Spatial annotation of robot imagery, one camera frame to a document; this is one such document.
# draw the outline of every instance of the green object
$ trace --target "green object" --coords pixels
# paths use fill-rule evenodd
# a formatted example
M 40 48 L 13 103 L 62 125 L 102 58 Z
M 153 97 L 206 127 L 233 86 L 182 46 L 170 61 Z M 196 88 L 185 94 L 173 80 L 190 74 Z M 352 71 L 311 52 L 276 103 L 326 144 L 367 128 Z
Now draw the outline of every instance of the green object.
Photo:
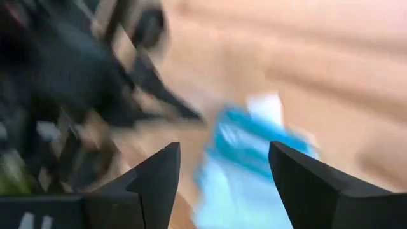
M 30 194 L 32 178 L 15 151 L 0 156 L 0 195 Z

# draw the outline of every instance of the black machine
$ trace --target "black machine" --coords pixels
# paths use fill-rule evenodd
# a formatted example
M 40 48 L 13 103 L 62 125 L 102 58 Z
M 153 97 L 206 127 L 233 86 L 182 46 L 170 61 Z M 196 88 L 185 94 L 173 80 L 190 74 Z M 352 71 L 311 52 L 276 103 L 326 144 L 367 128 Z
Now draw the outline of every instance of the black machine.
M 202 121 L 165 87 L 145 52 L 166 31 L 159 6 L 144 9 L 129 36 L 137 49 L 133 69 L 127 73 L 114 56 L 112 37 L 123 15 L 131 13 L 129 2 L 117 1 L 104 37 L 97 39 L 78 1 L 0 0 L 0 167 L 7 165 L 0 174 L 8 174 L 0 176 L 0 186 L 13 187 L 0 187 L 0 209 L 7 219 L 1 228 L 41 228 L 50 221 L 45 228 L 168 226 L 179 175 L 176 143 L 93 193 L 78 191 L 105 176 L 117 152 L 109 134 L 97 147 L 85 146 L 80 127 L 90 111 L 111 127 L 166 119 L 143 111 L 132 99 L 140 88 L 173 105 L 181 117 Z M 99 1 L 83 3 L 94 13 Z M 52 128 L 43 130 L 45 124 Z M 59 139 L 50 129 L 64 137 L 59 156 L 52 147 Z M 23 161 L 18 170 L 24 170 L 17 178 L 26 175 L 18 184 L 10 161 L 16 152 Z M 50 176 L 48 187 L 39 185 L 41 169 Z M 32 217 L 34 227 L 24 227 Z
M 279 142 L 270 167 L 294 229 L 407 228 L 407 195 L 361 181 Z

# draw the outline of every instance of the wooden floor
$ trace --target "wooden floor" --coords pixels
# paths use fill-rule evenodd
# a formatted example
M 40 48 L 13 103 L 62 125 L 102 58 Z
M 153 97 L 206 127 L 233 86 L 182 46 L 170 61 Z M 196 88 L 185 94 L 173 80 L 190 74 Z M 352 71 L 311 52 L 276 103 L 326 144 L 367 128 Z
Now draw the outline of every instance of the wooden floor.
M 315 138 L 322 161 L 391 191 L 407 191 L 407 60 L 400 42 L 406 29 L 397 28 L 398 17 L 386 17 L 391 7 L 379 1 L 314 6 L 319 2 L 325 3 L 301 2 L 306 6 L 298 10 L 286 1 L 163 1 L 170 42 L 156 64 L 165 84 L 207 125 L 146 123 L 118 131 L 117 141 L 123 171 L 172 141 L 181 143 L 171 228 L 193 228 L 190 217 L 199 201 L 193 172 L 217 113 L 228 102 L 244 106 L 247 96 L 269 91 L 282 99 L 286 127 Z M 392 4 L 406 8 L 400 0 Z M 360 18 L 373 20 L 380 32 Z M 126 41 L 117 47 L 124 62 L 131 62 L 129 47 Z M 148 98 L 144 102 L 152 107 Z

